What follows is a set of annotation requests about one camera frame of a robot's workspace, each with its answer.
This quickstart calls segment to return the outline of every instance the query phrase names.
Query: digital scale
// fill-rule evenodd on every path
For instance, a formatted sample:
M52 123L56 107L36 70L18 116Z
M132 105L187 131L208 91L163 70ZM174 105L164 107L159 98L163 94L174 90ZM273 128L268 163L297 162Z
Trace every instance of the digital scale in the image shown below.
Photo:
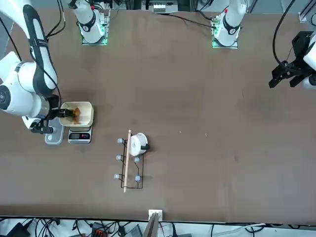
M72 144L88 144L91 141L92 126L70 127L68 142Z

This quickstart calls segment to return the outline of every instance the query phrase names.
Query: white bowl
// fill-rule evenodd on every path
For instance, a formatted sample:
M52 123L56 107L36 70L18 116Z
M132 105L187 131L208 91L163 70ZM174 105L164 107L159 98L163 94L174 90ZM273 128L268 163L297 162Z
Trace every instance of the white bowl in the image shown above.
M80 116L78 122L80 124L74 124L72 118L60 118L61 125L65 127L90 127L93 123L93 106L90 102L65 102L62 104L61 109L74 110L78 108L80 110Z

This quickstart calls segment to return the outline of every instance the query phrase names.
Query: brown food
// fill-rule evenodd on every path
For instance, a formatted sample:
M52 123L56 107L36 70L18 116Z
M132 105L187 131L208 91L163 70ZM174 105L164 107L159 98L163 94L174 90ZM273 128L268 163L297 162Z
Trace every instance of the brown food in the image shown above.
M74 117L74 124L75 125L78 125L78 124L81 124L78 120L79 120L79 116L80 116L80 109L79 108L75 108L74 111L74 114L75 114L75 117Z

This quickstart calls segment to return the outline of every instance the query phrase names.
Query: white mug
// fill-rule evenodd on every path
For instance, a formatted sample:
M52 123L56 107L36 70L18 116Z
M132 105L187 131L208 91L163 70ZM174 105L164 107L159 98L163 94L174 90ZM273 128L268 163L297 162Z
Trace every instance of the white mug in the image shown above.
M132 156L138 156L139 154L145 153L150 148L147 137L144 133L137 133L130 138L130 149L129 153Z

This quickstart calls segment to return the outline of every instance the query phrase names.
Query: white robotic arm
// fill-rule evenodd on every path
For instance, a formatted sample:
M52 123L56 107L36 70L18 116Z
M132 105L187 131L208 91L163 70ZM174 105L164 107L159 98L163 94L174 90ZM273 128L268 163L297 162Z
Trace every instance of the white robotic arm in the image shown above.
M305 89L316 89L316 31L311 35L311 41L303 60L315 71L303 80Z
M92 10L88 0L67 0L68 7L72 9L79 22L83 38L88 43L96 43L105 32L101 29L101 14L98 10Z
M0 1L0 12L17 23L30 44L35 62L20 62L14 52L0 60L0 109L20 115L28 129L35 129L44 119L53 119L60 111L56 108L59 98L52 94L57 86L57 75L51 62L40 17L29 0Z
M215 35L223 46L231 46L238 37L241 21L246 13L244 0L230 0L229 6L220 14L220 25Z

